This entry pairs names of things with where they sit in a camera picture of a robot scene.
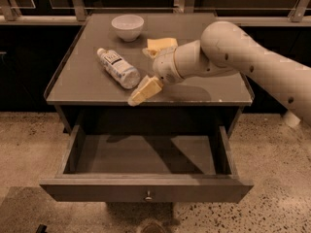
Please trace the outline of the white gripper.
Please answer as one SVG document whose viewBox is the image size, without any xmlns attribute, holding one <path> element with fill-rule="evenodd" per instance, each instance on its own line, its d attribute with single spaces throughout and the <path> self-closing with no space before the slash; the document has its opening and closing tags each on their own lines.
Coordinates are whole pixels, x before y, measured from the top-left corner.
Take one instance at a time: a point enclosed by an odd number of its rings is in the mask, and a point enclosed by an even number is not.
<svg viewBox="0 0 311 233">
<path fill-rule="evenodd" d="M 154 60 L 153 70 L 156 77 L 146 76 L 128 98 L 130 106 L 137 106 L 162 91 L 163 84 L 181 83 L 184 79 L 175 64 L 176 47 L 160 49 L 142 49 L 142 53 Z"/>
</svg>

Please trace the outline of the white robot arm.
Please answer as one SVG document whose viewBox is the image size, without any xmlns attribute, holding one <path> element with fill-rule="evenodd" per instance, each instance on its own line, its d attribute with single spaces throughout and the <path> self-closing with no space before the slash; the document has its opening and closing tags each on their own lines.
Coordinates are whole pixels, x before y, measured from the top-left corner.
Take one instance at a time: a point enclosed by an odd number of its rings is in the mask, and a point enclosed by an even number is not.
<svg viewBox="0 0 311 233">
<path fill-rule="evenodd" d="M 153 70 L 155 75 L 145 77 L 130 95 L 129 105 L 137 106 L 160 93 L 165 85 L 188 78 L 240 72 L 311 124 L 311 68 L 267 50 L 231 22 L 213 22 L 200 39 L 160 50 Z"/>
</svg>

